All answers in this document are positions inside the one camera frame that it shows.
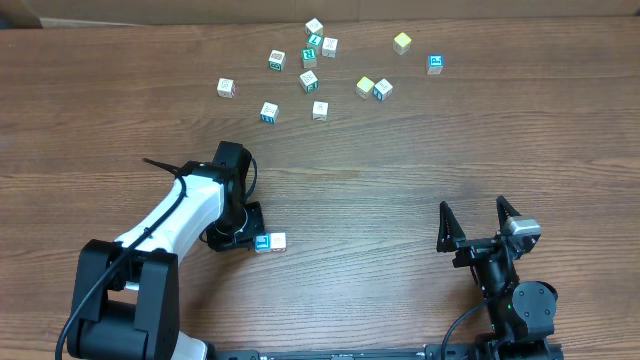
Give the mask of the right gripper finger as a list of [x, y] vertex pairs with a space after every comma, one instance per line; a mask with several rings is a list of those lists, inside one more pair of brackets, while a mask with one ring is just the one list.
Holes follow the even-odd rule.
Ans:
[[446, 201], [439, 204], [439, 231], [436, 244], [438, 252], [453, 252], [460, 243], [466, 240], [466, 235], [460, 227], [453, 211]]
[[521, 214], [500, 195], [496, 198], [496, 208], [501, 231], [514, 231], [521, 219]]

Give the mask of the red-edged wooden block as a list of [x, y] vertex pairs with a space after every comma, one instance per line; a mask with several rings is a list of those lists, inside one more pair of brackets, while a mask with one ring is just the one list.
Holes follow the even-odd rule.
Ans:
[[257, 253], [271, 252], [271, 235], [263, 234], [255, 236], [254, 247]]

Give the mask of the red picture wooden block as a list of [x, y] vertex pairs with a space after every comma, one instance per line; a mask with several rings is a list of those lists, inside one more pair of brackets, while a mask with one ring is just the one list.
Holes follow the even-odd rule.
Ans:
[[285, 233], [270, 234], [270, 249], [272, 252], [283, 252], [287, 248], [287, 240]]

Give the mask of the blue-sided wooden block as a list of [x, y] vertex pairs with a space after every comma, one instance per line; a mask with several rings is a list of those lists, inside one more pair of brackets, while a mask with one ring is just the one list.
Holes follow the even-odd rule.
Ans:
[[374, 85], [373, 95], [380, 101], [384, 101], [393, 92], [393, 85], [385, 78]]

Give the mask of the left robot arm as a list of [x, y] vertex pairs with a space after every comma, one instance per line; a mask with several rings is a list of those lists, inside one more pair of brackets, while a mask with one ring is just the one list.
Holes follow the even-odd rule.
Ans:
[[163, 163], [174, 177], [167, 196], [115, 240], [81, 250], [71, 313], [55, 358], [214, 359], [213, 344], [180, 329], [179, 266], [196, 241], [216, 252], [251, 248], [264, 232], [249, 155]]

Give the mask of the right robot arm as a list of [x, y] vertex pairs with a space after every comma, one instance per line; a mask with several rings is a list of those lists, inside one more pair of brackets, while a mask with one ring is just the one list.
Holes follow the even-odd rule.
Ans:
[[[499, 230], [489, 238], [469, 240], [446, 202], [439, 205], [436, 250], [452, 252], [456, 268], [469, 268], [482, 302], [449, 327], [440, 345], [426, 354], [446, 359], [561, 359], [562, 347], [548, 342], [555, 331], [557, 290], [546, 282], [522, 282], [515, 261], [531, 252], [541, 236], [539, 223], [520, 214], [500, 196], [496, 199]], [[472, 344], [449, 344], [454, 330], [485, 308], [492, 331]]]

